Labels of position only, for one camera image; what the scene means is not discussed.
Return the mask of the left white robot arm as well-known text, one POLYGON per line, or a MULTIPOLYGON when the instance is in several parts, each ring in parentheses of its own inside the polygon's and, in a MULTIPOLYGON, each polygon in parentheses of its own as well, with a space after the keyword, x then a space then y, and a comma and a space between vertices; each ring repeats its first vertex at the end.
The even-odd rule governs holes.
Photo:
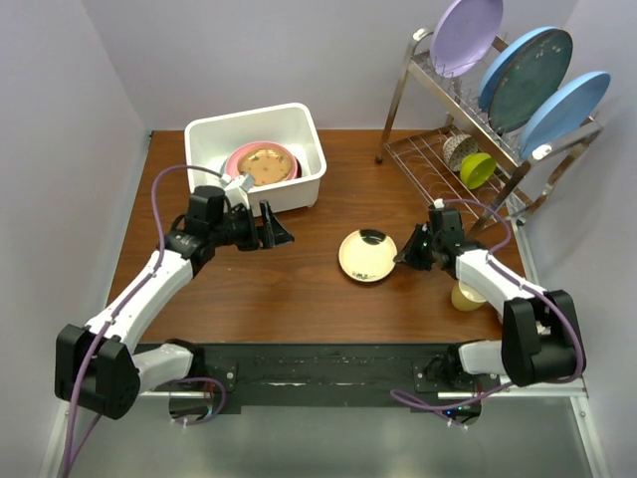
POLYGON ((174 381, 195 390, 205 381, 202 347, 170 340, 137 353, 146 329, 170 299, 213 259, 218 248, 272 249, 294 242, 266 200, 254 217, 243 192, 231 200, 219 186, 198 186, 148 263, 124 291, 84 326, 65 326, 56 339, 54 393, 111 419, 137 397, 174 381))

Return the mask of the pink plastic plate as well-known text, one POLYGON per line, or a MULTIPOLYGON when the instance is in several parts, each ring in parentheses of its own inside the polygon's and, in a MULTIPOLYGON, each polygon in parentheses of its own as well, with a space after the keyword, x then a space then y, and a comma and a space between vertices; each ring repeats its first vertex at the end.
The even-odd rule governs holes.
POLYGON ((299 165, 299 162, 297 160, 297 158, 284 146, 282 146, 281 144, 278 144, 276 142, 271 142, 271 141, 254 141, 254 142, 249 142, 246 143, 242 146, 240 146, 238 149, 236 149, 227 159, 226 163, 225 163, 225 172, 227 174, 229 174, 231 177, 236 177, 238 175, 240 175, 240 173, 237 170, 237 160, 239 158, 239 155, 244 152, 249 146, 278 146, 280 148, 282 148, 283 150, 285 150, 286 152, 290 153, 294 159, 296 160, 296 164, 297 164, 297 170, 294 173, 294 176, 289 179, 295 179, 298 177, 298 175, 301 172, 301 167, 299 165))

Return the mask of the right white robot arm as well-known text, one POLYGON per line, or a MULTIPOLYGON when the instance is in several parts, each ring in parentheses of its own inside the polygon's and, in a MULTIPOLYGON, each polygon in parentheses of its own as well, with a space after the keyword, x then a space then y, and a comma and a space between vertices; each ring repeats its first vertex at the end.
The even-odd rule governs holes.
POLYGON ((467 390, 481 374, 505 375, 517 386, 580 377, 586 355, 571 296, 522 278, 497 260, 496 250, 468 238, 460 212, 439 201, 395 256, 396 263, 415 270, 438 266, 502 318, 498 341, 451 345, 434 361, 434 370, 457 391, 467 390))

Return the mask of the cream plate black brushstroke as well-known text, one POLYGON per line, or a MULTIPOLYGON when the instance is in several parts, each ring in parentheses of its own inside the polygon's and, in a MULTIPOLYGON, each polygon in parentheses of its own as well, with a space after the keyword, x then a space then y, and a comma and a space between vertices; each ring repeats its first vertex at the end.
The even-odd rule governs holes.
POLYGON ((337 259, 341 271, 361 283, 385 279, 394 269, 398 251, 393 239, 377 229, 359 229, 340 243, 337 259))

